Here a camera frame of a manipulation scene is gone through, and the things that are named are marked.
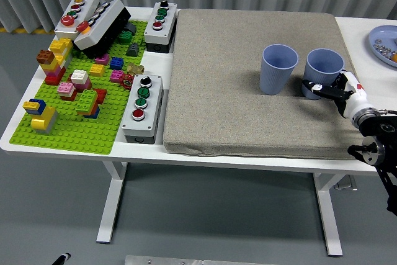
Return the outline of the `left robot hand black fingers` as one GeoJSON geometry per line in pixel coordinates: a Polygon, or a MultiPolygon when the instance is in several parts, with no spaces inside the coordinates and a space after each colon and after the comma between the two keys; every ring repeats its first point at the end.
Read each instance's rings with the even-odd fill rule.
{"type": "Polygon", "coordinates": [[[71,258],[70,253],[61,254],[53,263],[52,265],[64,265],[71,258]]]}

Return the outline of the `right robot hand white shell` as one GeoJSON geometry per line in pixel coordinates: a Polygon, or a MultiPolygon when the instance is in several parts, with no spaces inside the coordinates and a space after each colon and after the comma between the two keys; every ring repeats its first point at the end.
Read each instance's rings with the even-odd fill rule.
{"type": "Polygon", "coordinates": [[[315,96],[333,100],[339,114],[346,119],[353,120],[358,111],[372,108],[364,87],[350,71],[342,70],[330,85],[304,79],[303,86],[315,96]]]}

